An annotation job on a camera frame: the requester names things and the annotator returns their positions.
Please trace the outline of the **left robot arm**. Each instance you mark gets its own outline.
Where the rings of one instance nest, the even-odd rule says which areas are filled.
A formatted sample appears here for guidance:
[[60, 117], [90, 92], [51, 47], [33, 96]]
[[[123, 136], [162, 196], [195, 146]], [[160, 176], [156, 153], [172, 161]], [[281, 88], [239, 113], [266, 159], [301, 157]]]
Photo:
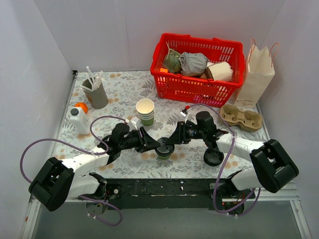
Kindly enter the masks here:
[[121, 151], [135, 149], [139, 153], [160, 147], [143, 127], [130, 129], [125, 123], [116, 124], [112, 133], [103, 138], [92, 152], [73, 158], [48, 159], [29, 186], [29, 193], [47, 210], [55, 211], [67, 199], [88, 196], [104, 198], [107, 181], [95, 169], [119, 158]]

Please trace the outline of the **cardboard cup carrier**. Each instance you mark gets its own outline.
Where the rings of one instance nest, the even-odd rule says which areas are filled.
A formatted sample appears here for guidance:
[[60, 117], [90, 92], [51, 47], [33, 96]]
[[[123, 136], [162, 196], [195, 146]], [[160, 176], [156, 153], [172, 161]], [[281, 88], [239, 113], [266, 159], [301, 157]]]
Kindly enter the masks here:
[[241, 110], [232, 105], [223, 105], [219, 114], [229, 126], [238, 126], [246, 131], [258, 131], [263, 124], [263, 118], [259, 113]]

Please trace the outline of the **black plastic cup lid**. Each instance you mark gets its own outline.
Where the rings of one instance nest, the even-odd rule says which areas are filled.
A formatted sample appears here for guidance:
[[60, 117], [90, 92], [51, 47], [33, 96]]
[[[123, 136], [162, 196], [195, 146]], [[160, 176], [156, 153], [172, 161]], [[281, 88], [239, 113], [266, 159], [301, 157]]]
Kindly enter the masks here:
[[157, 154], [158, 153], [161, 153], [161, 154], [171, 153], [172, 154], [174, 152], [174, 145], [173, 144], [168, 145], [165, 143], [167, 139], [168, 139], [167, 137], [161, 137], [157, 140], [157, 142], [160, 144], [160, 146], [155, 149], [155, 152]]

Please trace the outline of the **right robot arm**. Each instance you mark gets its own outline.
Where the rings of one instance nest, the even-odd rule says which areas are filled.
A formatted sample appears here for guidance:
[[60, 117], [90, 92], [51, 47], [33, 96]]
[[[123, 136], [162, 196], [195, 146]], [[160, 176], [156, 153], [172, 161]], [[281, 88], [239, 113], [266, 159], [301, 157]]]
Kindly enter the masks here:
[[234, 137], [233, 134], [218, 129], [207, 111], [197, 113], [196, 121], [197, 123], [179, 121], [166, 144], [187, 144], [192, 139], [201, 139], [208, 147], [207, 152], [231, 152], [253, 164], [252, 169], [239, 170], [229, 175], [224, 184], [218, 187], [219, 195], [237, 198], [244, 190], [253, 188], [264, 188], [277, 193], [299, 175], [299, 169], [277, 140], [260, 142]]

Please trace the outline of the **beige paper bag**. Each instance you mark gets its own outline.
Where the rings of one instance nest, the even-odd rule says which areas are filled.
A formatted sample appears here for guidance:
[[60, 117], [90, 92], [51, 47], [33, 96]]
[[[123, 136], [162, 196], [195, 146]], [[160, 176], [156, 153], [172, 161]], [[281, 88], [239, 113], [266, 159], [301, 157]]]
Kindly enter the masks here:
[[236, 91], [233, 105], [237, 107], [253, 108], [270, 84], [275, 75], [274, 59], [279, 49], [279, 43], [271, 48], [257, 47], [256, 41], [251, 39], [251, 47], [246, 58], [243, 85]]

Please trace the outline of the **green paper coffee cup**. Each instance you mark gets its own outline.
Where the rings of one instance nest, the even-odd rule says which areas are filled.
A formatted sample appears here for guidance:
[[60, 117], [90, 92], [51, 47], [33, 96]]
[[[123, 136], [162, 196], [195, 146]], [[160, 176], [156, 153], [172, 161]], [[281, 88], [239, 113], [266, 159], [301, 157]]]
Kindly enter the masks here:
[[161, 160], [168, 160], [170, 159], [170, 157], [171, 157], [171, 153], [167, 153], [167, 154], [158, 153], [158, 158]]

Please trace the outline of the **stack of green paper cups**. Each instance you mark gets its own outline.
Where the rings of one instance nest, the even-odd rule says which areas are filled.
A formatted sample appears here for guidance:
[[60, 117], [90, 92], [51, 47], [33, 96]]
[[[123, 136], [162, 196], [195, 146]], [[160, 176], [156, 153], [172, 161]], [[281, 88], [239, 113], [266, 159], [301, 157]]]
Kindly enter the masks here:
[[141, 99], [136, 103], [139, 119], [144, 126], [152, 126], [155, 119], [155, 105], [150, 99]]

